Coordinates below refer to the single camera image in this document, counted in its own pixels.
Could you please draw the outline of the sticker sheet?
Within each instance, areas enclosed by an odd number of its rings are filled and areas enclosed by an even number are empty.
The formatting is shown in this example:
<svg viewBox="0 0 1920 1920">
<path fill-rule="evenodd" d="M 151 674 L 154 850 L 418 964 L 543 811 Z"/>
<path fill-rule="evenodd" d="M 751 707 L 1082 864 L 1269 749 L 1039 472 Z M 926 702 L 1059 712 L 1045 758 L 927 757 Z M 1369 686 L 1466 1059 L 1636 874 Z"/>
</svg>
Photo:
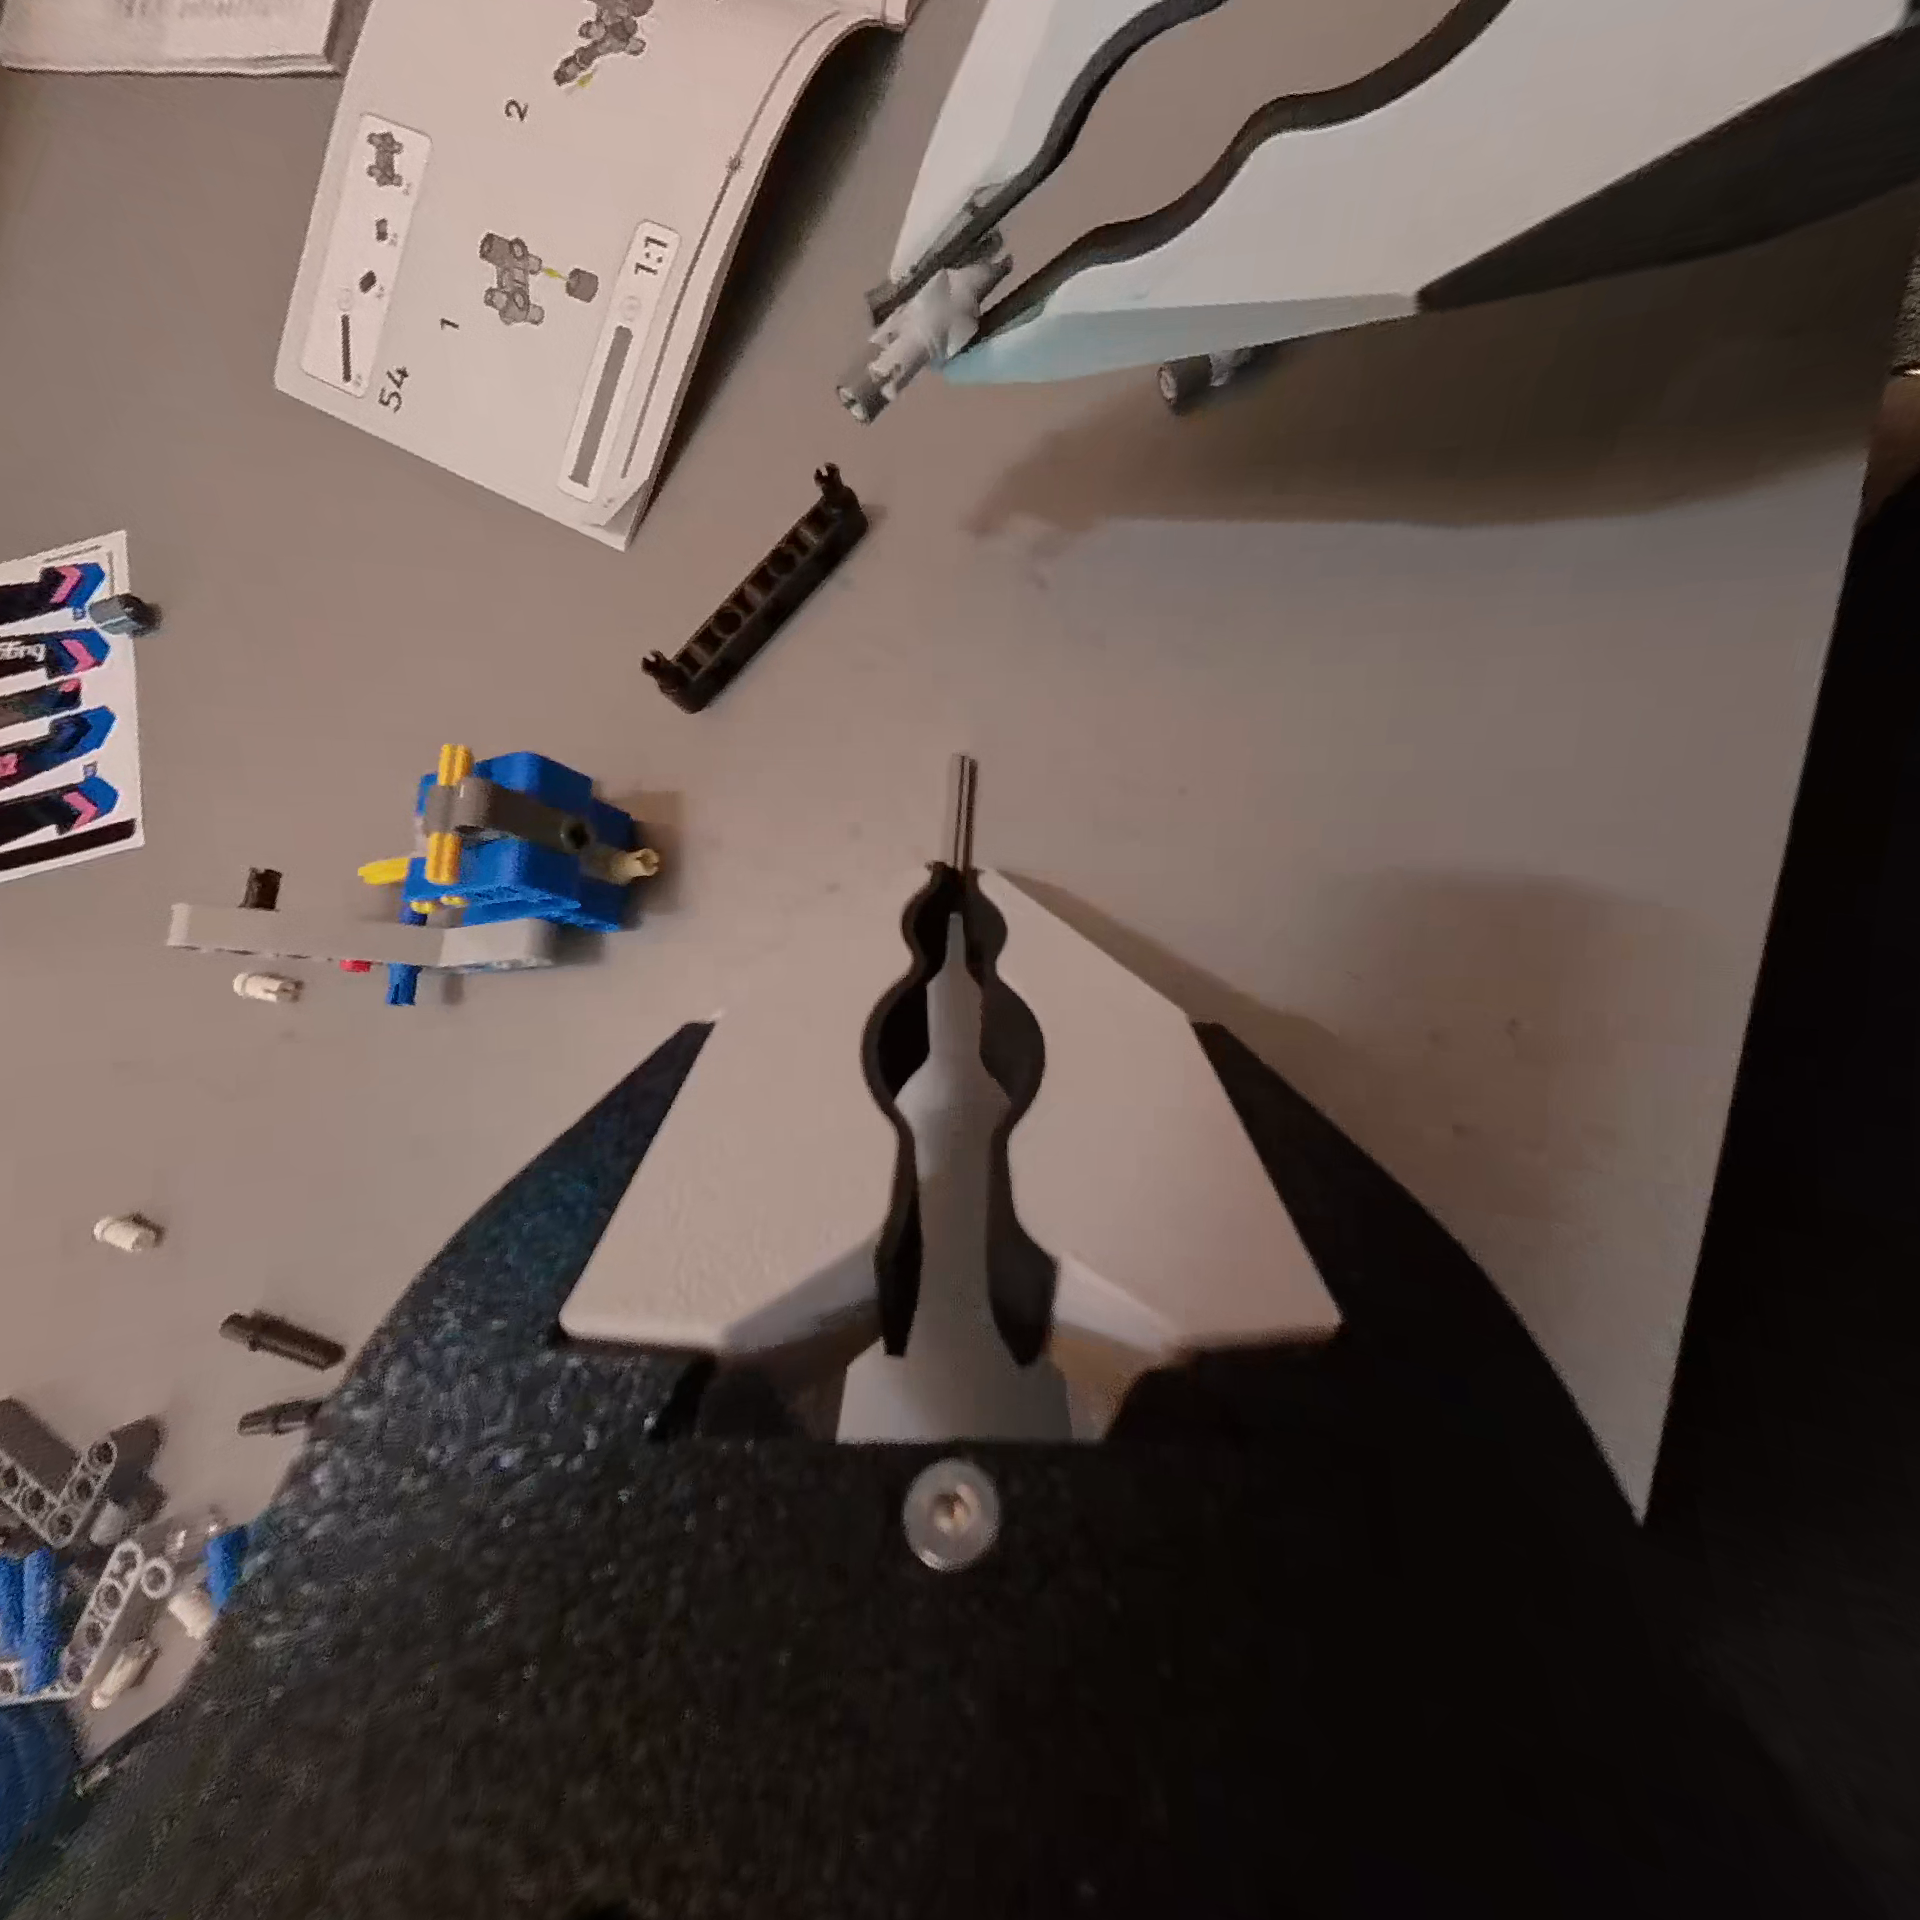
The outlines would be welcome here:
<svg viewBox="0 0 1920 1920">
<path fill-rule="evenodd" d="M 99 594 L 132 592 L 127 534 L 2 564 L 2 882 L 143 841 L 137 643 L 92 629 Z"/>
</svg>

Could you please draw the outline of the blue lego assembly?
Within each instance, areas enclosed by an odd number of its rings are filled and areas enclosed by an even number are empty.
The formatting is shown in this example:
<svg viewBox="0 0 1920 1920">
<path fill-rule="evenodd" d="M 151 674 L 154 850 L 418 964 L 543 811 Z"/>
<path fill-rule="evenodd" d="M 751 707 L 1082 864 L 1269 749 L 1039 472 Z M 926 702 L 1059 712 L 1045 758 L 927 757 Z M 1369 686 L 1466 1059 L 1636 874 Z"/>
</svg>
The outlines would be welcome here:
<svg viewBox="0 0 1920 1920">
<path fill-rule="evenodd" d="M 357 872 L 379 918 L 297 914 L 282 876 L 254 868 L 238 906 L 177 902 L 164 946 L 236 973 L 379 977 L 385 1004 L 411 1011 L 433 980 L 543 972 L 574 938 L 622 930 L 659 874 L 647 827 L 585 773 L 449 744 L 417 785 L 409 848 Z"/>
</svg>

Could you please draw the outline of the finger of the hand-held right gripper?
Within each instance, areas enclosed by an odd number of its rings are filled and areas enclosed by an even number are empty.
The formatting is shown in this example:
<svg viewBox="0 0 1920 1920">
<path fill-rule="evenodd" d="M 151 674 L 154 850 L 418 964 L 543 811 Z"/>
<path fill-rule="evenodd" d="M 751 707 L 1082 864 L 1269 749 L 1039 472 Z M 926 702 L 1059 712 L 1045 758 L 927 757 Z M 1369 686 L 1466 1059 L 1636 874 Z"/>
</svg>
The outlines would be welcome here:
<svg viewBox="0 0 1920 1920">
<path fill-rule="evenodd" d="M 1892 33 L 1899 3 L 1457 4 L 1261 105 L 1177 198 L 981 321 L 954 386 L 1061 382 L 1425 316 L 1427 283 Z"/>
<path fill-rule="evenodd" d="M 974 252 L 1061 163 L 1153 3 L 989 3 L 954 73 L 886 270 L 893 294 Z"/>
</svg>

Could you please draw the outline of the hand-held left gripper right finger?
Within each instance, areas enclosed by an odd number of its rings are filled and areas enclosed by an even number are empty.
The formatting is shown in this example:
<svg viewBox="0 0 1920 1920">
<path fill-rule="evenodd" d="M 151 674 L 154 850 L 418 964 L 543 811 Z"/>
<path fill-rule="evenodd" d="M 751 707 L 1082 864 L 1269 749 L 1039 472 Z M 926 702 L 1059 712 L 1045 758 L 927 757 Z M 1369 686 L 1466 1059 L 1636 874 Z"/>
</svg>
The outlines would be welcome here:
<svg viewBox="0 0 1920 1920">
<path fill-rule="evenodd" d="M 1330 1340 L 1339 1307 L 1187 1011 L 986 872 L 996 980 L 1038 1020 L 1039 1086 L 1005 1147 L 1014 1222 L 1054 1262 L 1043 1357 L 1076 1442 L 1143 1377 Z"/>
</svg>

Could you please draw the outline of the white printed leaflet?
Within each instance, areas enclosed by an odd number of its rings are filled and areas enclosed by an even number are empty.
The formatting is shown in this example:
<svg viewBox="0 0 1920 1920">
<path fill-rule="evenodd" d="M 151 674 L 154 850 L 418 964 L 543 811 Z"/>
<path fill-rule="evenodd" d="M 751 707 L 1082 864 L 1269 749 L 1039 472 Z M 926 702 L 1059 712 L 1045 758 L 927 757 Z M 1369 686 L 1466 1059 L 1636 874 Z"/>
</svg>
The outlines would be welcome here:
<svg viewBox="0 0 1920 1920">
<path fill-rule="evenodd" d="M 322 78 L 369 3 L 4 3 L 2 67 L 63 78 Z"/>
</svg>

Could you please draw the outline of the pile of loose lego pieces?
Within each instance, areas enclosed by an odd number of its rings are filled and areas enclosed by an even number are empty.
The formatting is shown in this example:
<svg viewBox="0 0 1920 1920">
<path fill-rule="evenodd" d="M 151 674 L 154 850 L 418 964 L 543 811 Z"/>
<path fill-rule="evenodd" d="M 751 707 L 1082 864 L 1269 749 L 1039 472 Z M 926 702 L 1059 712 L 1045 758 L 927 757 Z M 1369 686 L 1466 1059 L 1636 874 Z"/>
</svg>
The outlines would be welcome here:
<svg viewBox="0 0 1920 1920">
<path fill-rule="evenodd" d="M 141 1420 L 74 1446 L 4 1398 L 4 1708 L 101 1712 L 139 1684 L 164 1625 L 209 1641 L 238 1538 L 218 1506 L 164 1499 L 161 1440 Z"/>
</svg>

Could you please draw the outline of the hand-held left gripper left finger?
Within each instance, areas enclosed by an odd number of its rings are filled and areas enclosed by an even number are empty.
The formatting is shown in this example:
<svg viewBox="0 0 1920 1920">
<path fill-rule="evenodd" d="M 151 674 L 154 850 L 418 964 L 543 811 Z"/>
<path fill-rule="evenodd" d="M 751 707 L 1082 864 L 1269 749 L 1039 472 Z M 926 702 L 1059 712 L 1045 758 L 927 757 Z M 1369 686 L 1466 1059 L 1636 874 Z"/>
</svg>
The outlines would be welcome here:
<svg viewBox="0 0 1920 1920">
<path fill-rule="evenodd" d="M 878 1357 L 898 1132 L 861 1046 L 916 964 L 905 918 L 947 878 L 910 868 L 829 893 L 717 989 L 559 1310 L 572 1349 L 751 1370 L 838 1442 L 911 1434 Z"/>
</svg>

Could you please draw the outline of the open instruction manual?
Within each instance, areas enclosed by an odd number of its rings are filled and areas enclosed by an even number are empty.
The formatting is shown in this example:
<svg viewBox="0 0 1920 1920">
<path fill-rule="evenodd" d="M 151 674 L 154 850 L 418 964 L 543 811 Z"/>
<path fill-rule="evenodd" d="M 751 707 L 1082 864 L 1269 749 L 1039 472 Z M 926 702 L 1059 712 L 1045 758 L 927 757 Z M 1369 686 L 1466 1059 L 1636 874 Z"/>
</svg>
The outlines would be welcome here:
<svg viewBox="0 0 1920 1920">
<path fill-rule="evenodd" d="M 274 385 L 615 552 L 781 134 L 911 3 L 375 3 Z"/>
</svg>

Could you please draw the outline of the black lego beam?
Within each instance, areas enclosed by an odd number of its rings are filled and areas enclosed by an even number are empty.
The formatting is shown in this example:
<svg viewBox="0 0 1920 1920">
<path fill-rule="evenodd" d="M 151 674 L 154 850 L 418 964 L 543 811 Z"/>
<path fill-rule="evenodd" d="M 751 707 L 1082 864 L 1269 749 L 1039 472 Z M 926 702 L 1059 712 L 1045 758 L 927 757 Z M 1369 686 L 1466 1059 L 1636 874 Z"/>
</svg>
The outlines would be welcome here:
<svg viewBox="0 0 1920 1920">
<path fill-rule="evenodd" d="M 677 654 L 639 664 L 684 713 L 705 713 L 822 589 L 871 531 L 868 514 L 836 465 L 814 476 L 815 498 L 738 580 Z"/>
</svg>

